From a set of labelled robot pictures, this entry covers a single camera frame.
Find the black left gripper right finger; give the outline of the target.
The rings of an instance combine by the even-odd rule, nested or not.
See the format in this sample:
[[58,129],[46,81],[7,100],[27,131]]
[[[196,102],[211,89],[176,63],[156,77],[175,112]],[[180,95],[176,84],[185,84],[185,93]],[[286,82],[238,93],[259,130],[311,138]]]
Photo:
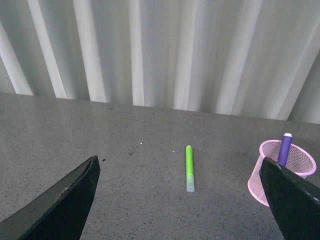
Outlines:
[[320,188],[265,157],[259,176],[268,205],[286,240],[320,238]]

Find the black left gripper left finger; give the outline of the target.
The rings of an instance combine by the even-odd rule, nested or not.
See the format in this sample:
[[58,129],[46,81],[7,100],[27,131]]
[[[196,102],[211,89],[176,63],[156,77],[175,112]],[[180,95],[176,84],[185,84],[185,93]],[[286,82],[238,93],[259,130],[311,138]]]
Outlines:
[[100,176],[92,156],[22,209],[0,223],[2,240],[78,240]]

